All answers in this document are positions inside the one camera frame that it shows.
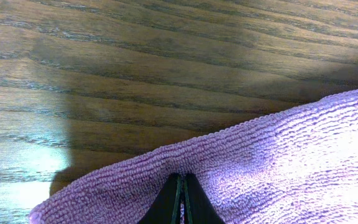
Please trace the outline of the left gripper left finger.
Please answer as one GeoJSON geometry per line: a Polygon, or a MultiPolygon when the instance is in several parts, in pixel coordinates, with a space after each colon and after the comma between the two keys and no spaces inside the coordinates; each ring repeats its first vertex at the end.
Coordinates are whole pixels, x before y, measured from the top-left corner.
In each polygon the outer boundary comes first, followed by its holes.
{"type": "Polygon", "coordinates": [[[171,174],[138,224],[179,224],[181,176],[171,174]]]}

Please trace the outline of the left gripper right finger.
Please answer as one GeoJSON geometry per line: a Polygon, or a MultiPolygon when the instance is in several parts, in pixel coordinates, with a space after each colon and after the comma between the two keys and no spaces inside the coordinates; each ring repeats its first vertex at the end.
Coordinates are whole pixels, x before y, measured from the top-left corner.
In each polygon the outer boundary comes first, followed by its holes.
{"type": "Polygon", "coordinates": [[[194,174],[184,179],[185,224],[224,224],[194,174]]]}

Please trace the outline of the purple microfibre cloth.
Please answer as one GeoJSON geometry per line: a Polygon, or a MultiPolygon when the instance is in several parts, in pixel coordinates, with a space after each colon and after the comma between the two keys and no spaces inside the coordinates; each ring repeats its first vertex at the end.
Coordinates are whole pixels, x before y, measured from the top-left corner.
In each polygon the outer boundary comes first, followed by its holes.
{"type": "Polygon", "coordinates": [[[137,223],[172,173],[197,176],[226,223],[358,223],[358,90],[91,172],[31,223],[137,223]]]}

